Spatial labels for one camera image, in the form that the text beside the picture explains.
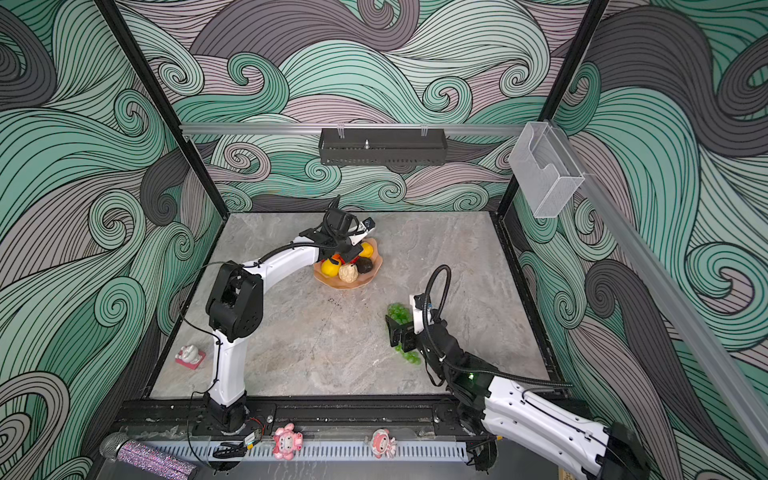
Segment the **dark avocado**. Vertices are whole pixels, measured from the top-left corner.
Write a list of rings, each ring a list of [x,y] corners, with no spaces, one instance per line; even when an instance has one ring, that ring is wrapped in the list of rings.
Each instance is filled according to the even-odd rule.
[[[356,259],[355,266],[357,268],[357,272],[360,275],[364,275],[374,269],[374,262],[371,258],[360,256]]]

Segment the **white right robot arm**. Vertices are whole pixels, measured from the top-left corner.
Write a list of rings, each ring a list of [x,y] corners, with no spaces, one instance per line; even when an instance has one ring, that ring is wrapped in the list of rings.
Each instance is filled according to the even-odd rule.
[[[417,351],[431,380],[458,401],[462,426],[502,437],[556,464],[577,479],[648,479],[650,460],[636,434],[570,412],[534,388],[458,346],[441,320],[417,332],[413,322],[385,317],[390,345]]]

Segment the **cream fake garlic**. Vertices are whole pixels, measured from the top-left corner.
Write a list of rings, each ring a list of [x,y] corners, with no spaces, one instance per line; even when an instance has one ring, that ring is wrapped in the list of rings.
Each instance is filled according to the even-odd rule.
[[[352,284],[358,280],[359,273],[355,264],[344,264],[341,266],[338,279],[345,284]]]

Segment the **pink scalloped fruit bowl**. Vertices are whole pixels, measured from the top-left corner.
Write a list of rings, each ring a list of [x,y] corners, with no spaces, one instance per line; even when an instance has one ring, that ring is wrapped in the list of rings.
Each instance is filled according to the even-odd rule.
[[[383,265],[376,239],[364,240],[363,256],[356,257],[352,263],[334,267],[332,263],[335,260],[341,260],[341,257],[316,263],[313,275],[322,284],[336,290],[351,290],[369,284]]]

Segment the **yellow pear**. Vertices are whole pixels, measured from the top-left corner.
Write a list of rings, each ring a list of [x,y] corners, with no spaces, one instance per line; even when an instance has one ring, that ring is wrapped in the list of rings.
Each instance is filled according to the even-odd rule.
[[[375,249],[374,249],[374,247],[370,243],[363,242],[361,244],[361,248],[362,248],[362,250],[361,250],[361,252],[359,254],[360,257],[362,257],[362,258],[372,258],[373,257],[373,255],[375,253]]]

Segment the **green grape bunch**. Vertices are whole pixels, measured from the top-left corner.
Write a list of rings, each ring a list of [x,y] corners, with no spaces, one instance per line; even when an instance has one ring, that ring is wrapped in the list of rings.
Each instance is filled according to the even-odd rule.
[[[388,306],[386,315],[390,315],[395,319],[397,319],[398,321],[412,320],[412,315],[410,310],[406,306],[400,303],[390,304]],[[421,356],[418,351],[404,352],[400,346],[396,346],[392,348],[394,348],[397,352],[399,352],[408,363],[419,365],[422,362]]]

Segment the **yellow lemon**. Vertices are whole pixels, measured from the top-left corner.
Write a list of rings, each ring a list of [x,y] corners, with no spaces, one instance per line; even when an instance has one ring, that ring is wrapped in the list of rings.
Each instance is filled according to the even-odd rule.
[[[321,264],[320,272],[325,277],[334,278],[334,277],[338,276],[341,266],[338,266],[338,265],[334,264],[331,261],[331,258],[329,258],[329,259],[324,260],[323,263]]]

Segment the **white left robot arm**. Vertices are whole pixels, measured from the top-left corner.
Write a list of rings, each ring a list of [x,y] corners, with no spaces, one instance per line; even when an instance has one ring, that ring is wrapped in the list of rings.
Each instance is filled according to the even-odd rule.
[[[245,361],[248,338],[261,324],[264,296],[297,271],[339,254],[350,259],[362,251],[370,232],[335,238],[308,229],[294,241],[261,258],[240,264],[225,262],[206,303],[215,343],[212,384],[204,394],[209,418],[225,435],[240,432],[246,422]]]

